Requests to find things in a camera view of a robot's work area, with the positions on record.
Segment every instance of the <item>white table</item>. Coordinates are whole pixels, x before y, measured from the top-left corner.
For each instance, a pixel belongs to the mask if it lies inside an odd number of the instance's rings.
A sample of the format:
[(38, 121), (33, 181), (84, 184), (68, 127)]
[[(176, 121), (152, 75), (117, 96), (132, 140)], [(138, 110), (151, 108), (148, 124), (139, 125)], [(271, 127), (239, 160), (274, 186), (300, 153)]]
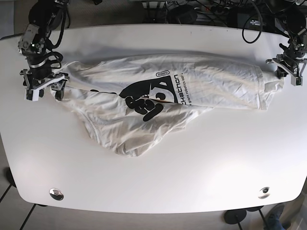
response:
[[(252, 39), (257, 32), (247, 31)], [(53, 33), (53, 40), (58, 33)], [(82, 122), (46, 93), (24, 100), (19, 38), (0, 41), (0, 132), (20, 196), (48, 206), (123, 213), (187, 213), (262, 206), (295, 199), (307, 175), (307, 89), (285, 79), (267, 112), (215, 109), (167, 135), (136, 158), (97, 145)], [(265, 59), (287, 39), (192, 25), (114, 25), (71, 29), (66, 61), (140, 54), (211, 53), (274, 70)], [(259, 199), (260, 189), (271, 195)], [(64, 194), (54, 200), (49, 190)]]

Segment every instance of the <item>cartoon face graphic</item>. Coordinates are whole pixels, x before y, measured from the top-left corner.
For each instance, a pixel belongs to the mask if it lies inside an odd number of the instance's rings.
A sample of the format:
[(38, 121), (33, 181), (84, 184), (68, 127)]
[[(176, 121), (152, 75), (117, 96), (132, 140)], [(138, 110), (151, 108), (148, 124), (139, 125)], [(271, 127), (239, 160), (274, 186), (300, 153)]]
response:
[(123, 89), (119, 95), (122, 98), (132, 97), (134, 100), (150, 98), (163, 102), (178, 103), (170, 76), (138, 81)]
[(164, 108), (162, 104), (154, 103), (152, 100), (178, 103), (170, 76), (138, 81), (123, 89), (119, 95), (125, 99), (130, 109), (144, 115), (145, 122), (158, 115)]

